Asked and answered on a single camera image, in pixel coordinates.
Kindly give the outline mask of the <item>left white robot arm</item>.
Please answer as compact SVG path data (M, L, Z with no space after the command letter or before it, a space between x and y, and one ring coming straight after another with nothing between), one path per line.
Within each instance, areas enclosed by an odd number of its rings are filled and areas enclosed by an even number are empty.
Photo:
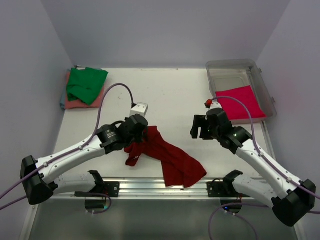
M100 196L105 184L98 171L90 170L79 175L67 172L87 161L142 142L148 124L143 116L135 114L123 121L101 126L82 142L58 153L38 159L31 155L25 157L20 178L28 203L37 205L53 195L68 192Z

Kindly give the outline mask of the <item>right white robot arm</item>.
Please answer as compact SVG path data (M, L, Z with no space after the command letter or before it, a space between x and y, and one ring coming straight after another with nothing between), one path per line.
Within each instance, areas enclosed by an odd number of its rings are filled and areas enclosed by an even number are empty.
M294 226L315 206L316 185L287 171L256 142L254 133L233 126L225 111L218 107L206 115L195 115L190 130L193 139L217 140L232 154L244 160L266 181L262 183L234 170L223 178L223 192L249 196L272 209L277 219Z

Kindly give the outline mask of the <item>dark red t-shirt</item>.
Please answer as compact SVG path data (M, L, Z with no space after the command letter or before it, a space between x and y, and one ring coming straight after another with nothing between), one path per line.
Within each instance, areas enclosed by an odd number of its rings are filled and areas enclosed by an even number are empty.
M143 142L133 142L124 152L128 154L125 164L130 167L136 166L141 155L160 161L166 187L189 188L207 175L199 161L166 142L157 126L149 126L144 131Z

